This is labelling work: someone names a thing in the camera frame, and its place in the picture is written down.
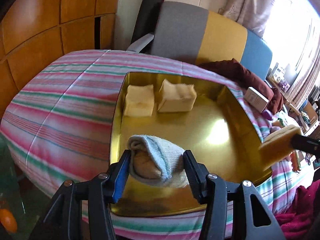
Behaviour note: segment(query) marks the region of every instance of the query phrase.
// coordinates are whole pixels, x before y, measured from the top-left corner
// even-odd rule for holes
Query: purple object
[[[281,90],[283,90],[284,92],[287,92],[288,89],[289,89],[289,87],[290,87],[290,85],[287,83],[286,80],[282,79],[282,80],[280,80],[280,82],[279,82],[279,87],[280,87]]]
[[[270,128],[270,133],[273,133],[273,132],[275,132],[275,131],[278,131],[278,130],[280,130],[281,128],[279,127],[279,126],[271,126],[271,128]]]
[[[261,113],[261,115],[262,115],[265,119],[267,119],[267,120],[269,120],[269,121],[272,121],[272,114],[271,114],[271,112],[270,112],[268,109],[263,110],[262,113]]]

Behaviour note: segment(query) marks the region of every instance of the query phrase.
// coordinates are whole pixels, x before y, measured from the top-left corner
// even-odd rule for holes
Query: striped bedsheet
[[[83,50],[64,55],[32,79],[12,100],[1,121],[1,136],[15,163],[45,194],[53,196],[62,182],[89,180],[109,166],[113,111],[129,71],[174,73],[228,86],[246,111],[260,139],[270,124],[243,99],[236,83],[197,66],[152,55],[112,50]],[[310,184],[313,168],[300,174],[291,162],[272,167],[272,177],[257,189],[274,213],[291,204],[297,186]],[[83,218],[88,220],[87,203]],[[204,212],[129,218],[112,215],[116,234],[131,239],[197,239]],[[232,228],[228,204],[226,236]]]

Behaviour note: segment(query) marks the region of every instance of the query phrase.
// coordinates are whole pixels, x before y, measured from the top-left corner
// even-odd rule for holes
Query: rolled sock
[[[154,187],[185,187],[188,179],[183,167],[184,149],[151,135],[133,135],[129,172],[136,180]]]

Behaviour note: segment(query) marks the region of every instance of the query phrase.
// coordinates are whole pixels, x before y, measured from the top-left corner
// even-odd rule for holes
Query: curtain
[[[222,15],[262,38],[275,0],[229,0]]]
[[[302,56],[302,68],[287,92],[288,101],[299,109],[306,100],[320,71],[320,33],[315,30],[311,33],[311,39],[308,40],[306,49]]]

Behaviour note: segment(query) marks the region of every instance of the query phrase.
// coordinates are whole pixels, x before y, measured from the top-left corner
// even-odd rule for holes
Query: sponge on stick
[[[291,124],[266,137],[259,147],[261,167],[264,171],[294,150],[291,139],[296,134],[301,134],[300,127]]]

